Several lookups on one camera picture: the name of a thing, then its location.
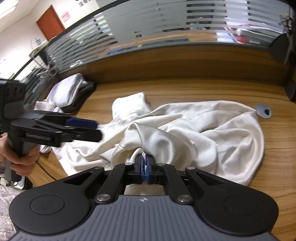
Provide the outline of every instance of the red door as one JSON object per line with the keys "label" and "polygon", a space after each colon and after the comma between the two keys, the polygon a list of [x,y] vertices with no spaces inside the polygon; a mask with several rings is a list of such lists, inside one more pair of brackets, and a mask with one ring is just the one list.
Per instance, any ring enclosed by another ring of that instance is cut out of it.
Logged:
{"label": "red door", "polygon": [[65,30],[52,5],[38,19],[37,25],[47,40],[52,39]]}

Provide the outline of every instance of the metal screw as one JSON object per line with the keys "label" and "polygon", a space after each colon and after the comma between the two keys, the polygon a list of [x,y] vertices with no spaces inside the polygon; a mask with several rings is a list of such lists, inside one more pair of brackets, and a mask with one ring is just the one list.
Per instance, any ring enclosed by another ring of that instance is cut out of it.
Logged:
{"label": "metal screw", "polygon": [[110,200],[111,196],[108,194],[99,194],[96,199],[100,202],[106,202],[108,200]]}
{"label": "metal screw", "polygon": [[179,202],[190,202],[190,201],[192,201],[192,197],[187,194],[182,194],[177,197],[177,200]]}

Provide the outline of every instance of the white towel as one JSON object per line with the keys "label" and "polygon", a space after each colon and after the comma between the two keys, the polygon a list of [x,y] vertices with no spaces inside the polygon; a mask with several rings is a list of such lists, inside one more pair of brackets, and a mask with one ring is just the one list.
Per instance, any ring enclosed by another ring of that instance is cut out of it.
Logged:
{"label": "white towel", "polygon": [[62,112],[59,109],[72,104],[78,91],[86,85],[82,74],[69,76],[57,83],[45,100],[36,101],[35,110]]}
{"label": "white towel", "polygon": [[[248,185],[264,153],[264,136],[256,110],[237,102],[171,103],[151,111],[145,94],[118,98],[113,120],[99,125],[99,143],[73,141],[53,148],[68,175],[94,166],[106,170],[135,162],[143,151],[156,163],[178,170],[194,166]],[[156,194],[161,188],[131,185],[128,194]]]}

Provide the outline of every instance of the red sign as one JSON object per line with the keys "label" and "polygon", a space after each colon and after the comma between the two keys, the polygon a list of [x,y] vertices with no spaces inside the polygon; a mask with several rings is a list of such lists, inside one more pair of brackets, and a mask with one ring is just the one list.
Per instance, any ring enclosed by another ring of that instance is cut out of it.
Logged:
{"label": "red sign", "polygon": [[65,12],[63,15],[62,15],[62,20],[65,22],[67,21],[69,18],[71,17],[71,15],[69,14],[69,12]]}

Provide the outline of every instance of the ceiling light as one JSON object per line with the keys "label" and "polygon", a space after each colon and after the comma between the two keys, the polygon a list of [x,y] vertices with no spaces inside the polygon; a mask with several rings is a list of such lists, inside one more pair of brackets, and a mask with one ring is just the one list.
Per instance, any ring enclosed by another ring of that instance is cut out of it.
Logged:
{"label": "ceiling light", "polygon": [[9,10],[7,10],[6,12],[0,14],[0,19],[3,18],[4,16],[6,16],[7,14],[11,13],[13,10],[15,10],[16,7],[13,7]]}
{"label": "ceiling light", "polygon": [[15,10],[19,0],[4,0],[0,3],[0,19]]}

